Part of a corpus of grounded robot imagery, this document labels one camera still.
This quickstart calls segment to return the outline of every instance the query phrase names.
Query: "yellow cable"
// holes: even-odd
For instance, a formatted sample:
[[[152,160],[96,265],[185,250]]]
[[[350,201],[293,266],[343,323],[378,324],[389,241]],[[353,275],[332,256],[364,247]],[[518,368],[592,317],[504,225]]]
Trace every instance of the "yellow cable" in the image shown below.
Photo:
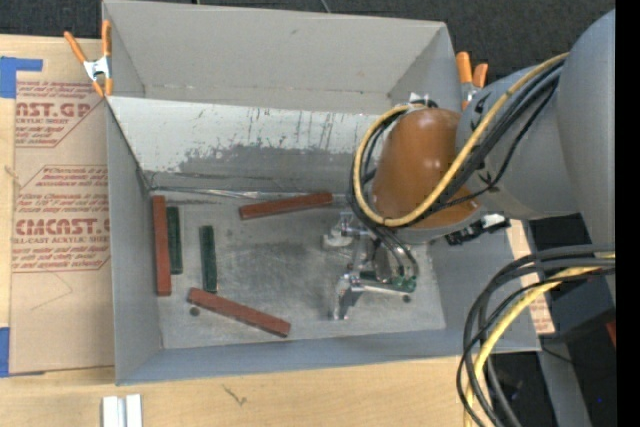
[[[397,218],[385,218],[379,215],[378,213],[374,212],[364,198],[362,183],[360,182],[360,166],[362,165],[362,158],[363,158],[366,146],[369,142],[369,139],[373,135],[373,132],[391,116],[397,114],[398,112],[406,111],[411,107],[408,105],[402,105],[402,106],[394,107],[393,109],[387,111],[378,120],[376,120],[376,122],[371,127],[369,127],[369,130],[367,130],[367,132],[365,133],[360,143],[360,146],[356,150],[356,154],[354,157],[353,190],[356,197],[356,201],[360,209],[373,222],[383,226],[387,226],[389,228],[398,228],[400,226],[409,224],[412,221],[416,220],[418,217],[424,214],[427,211],[427,209],[431,207],[431,205],[433,205],[433,203],[435,203],[435,201],[438,199],[440,194],[442,194],[442,191],[445,189],[445,187],[449,185],[454,175],[458,172],[460,167],[462,167],[462,164],[464,163],[469,153],[471,153],[478,139],[480,139],[480,136],[482,135],[482,133],[487,129],[487,127],[489,126],[489,123],[491,123],[493,118],[495,118],[498,111],[502,108],[505,102],[507,102],[507,100],[511,96],[513,96],[516,91],[518,91],[527,82],[529,82],[529,80],[531,80],[533,77],[535,77],[539,73],[542,73],[546,69],[550,68],[551,66],[556,64],[558,61],[564,59],[567,55],[568,53],[560,54],[556,57],[552,57],[551,59],[543,62],[542,64],[536,66],[534,69],[527,72],[522,78],[517,80],[509,89],[507,89],[507,91],[505,91],[502,94],[502,96],[498,98],[496,103],[493,104],[491,109],[489,109],[489,111],[487,112],[487,115],[482,119],[480,124],[473,131],[468,141],[466,142],[462,150],[460,150],[460,153],[458,153],[455,160],[453,161],[453,163],[451,164],[451,166],[449,167],[445,175],[442,177],[440,182],[438,182],[438,185],[436,185],[436,187],[433,189],[431,194],[429,194],[429,196],[427,196],[427,198],[422,203],[420,203],[420,205],[418,205],[418,207],[415,210],[413,210],[412,212],[402,217],[397,217]]]
[[[615,253],[610,253],[601,258],[615,258]],[[566,269],[561,271],[553,276],[553,278],[568,278],[572,276],[579,276],[581,274],[586,274],[588,272],[593,272],[601,267],[576,267],[573,269]],[[549,290],[557,287],[561,281],[555,283],[543,283],[528,292],[526,292],[518,301],[513,303],[509,309],[504,313],[500,321],[495,325],[489,336],[487,337],[486,342],[482,344],[482,348],[480,352],[478,352],[478,356],[473,364],[473,372],[476,376],[476,379],[481,379],[483,375],[484,365],[487,362],[487,358],[493,351],[493,347],[496,345],[500,337],[504,334],[507,328],[513,323],[522,311],[529,306],[533,301],[536,300],[542,294],[548,292]],[[473,406],[473,388],[471,384],[467,384],[467,389],[465,390],[465,398],[469,403],[469,406]],[[464,410],[464,427],[472,427],[472,418],[469,412]]]

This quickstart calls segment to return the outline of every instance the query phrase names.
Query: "green block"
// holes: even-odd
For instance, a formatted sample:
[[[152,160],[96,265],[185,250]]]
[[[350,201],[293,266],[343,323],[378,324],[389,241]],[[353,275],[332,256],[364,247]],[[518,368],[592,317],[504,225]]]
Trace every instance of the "green block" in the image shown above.
[[[169,232],[169,260],[171,274],[182,274],[182,244],[180,242],[180,212],[178,207],[167,207]]]
[[[200,258],[202,260],[202,288],[207,292],[217,292],[218,268],[212,226],[200,227]]]

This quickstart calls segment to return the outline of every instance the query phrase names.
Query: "scratch marks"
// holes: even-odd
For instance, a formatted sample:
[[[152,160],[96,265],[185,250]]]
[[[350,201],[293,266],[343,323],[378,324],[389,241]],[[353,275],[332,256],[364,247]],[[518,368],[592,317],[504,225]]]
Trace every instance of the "scratch marks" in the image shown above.
[[[222,388],[224,389],[224,391],[226,391],[229,395],[231,395],[233,397],[233,400],[235,400],[240,407],[242,407],[245,404],[245,402],[247,402],[247,397],[239,398],[235,393],[233,393],[224,384],[222,385]]]

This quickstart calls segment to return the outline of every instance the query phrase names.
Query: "bin floor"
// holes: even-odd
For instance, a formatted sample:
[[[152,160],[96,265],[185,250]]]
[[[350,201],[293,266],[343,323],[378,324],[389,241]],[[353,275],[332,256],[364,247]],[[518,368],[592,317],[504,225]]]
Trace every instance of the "bin floor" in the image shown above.
[[[194,201],[173,194],[180,208],[183,273],[172,276],[173,293],[159,297],[163,347],[279,341],[280,338],[233,319],[200,310],[186,300],[202,288],[199,228],[214,230],[218,294],[291,323],[287,340],[435,330],[445,327],[440,293],[425,245],[411,246],[420,265],[418,287],[405,302],[401,294],[365,291],[348,320],[330,318],[338,277],[352,246],[323,249],[322,236],[339,220],[336,202],[295,213],[242,221],[241,205],[255,200],[214,197]]]

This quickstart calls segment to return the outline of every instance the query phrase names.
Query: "blue tape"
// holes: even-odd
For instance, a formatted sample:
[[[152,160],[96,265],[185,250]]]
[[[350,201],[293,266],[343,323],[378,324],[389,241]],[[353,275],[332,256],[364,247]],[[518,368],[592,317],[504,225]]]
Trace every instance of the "blue tape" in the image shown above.
[[[18,71],[42,71],[42,59],[0,57],[0,98],[16,97]]]
[[[9,376],[9,328],[0,327],[0,377]]]

